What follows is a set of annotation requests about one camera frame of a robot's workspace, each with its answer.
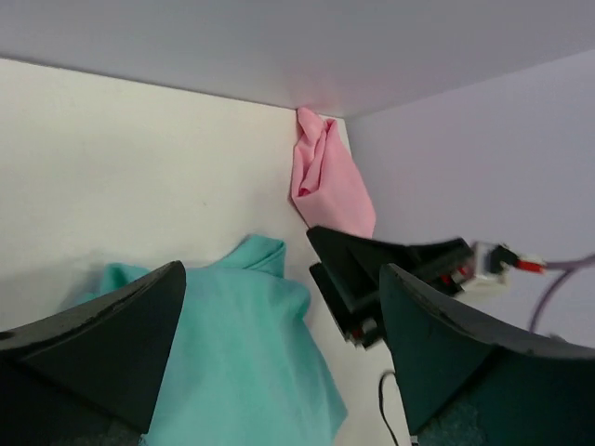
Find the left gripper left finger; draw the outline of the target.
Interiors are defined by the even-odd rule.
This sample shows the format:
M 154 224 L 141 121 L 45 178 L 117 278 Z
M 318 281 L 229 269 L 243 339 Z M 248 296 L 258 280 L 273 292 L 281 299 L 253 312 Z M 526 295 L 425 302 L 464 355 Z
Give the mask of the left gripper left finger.
M 137 445 L 149 430 L 179 323 L 174 261 L 1 333 L 4 445 Z

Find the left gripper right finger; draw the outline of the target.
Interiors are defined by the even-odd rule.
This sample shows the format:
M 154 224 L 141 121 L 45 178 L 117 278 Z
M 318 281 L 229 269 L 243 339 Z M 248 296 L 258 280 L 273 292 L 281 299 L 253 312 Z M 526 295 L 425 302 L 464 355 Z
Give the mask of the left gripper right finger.
M 432 445 L 591 445 L 594 351 L 531 334 L 395 265 L 379 295 L 407 425 Z

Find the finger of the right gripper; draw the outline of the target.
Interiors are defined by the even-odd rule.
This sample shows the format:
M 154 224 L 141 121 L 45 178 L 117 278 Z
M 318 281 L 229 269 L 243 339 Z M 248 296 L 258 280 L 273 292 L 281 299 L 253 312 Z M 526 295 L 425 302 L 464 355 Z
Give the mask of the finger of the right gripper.
M 386 340 L 378 291 L 368 295 L 362 304 L 349 304 L 322 263 L 310 266 L 310 274 L 346 342 L 369 349 Z
M 375 292 L 381 267 L 388 264 L 423 282 L 444 285 L 443 278 L 469 258 L 469 245 L 461 238 L 403 245 L 320 226 L 309 229 L 307 237 L 333 283 L 346 293 Z

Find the teal t shirt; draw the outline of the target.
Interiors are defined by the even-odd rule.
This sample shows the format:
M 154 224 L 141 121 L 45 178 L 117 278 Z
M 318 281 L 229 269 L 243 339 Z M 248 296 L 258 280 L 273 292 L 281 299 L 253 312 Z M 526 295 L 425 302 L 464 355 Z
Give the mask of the teal t shirt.
M 286 246 L 246 237 L 186 271 L 178 328 L 145 445 L 330 445 L 347 410 L 305 323 Z

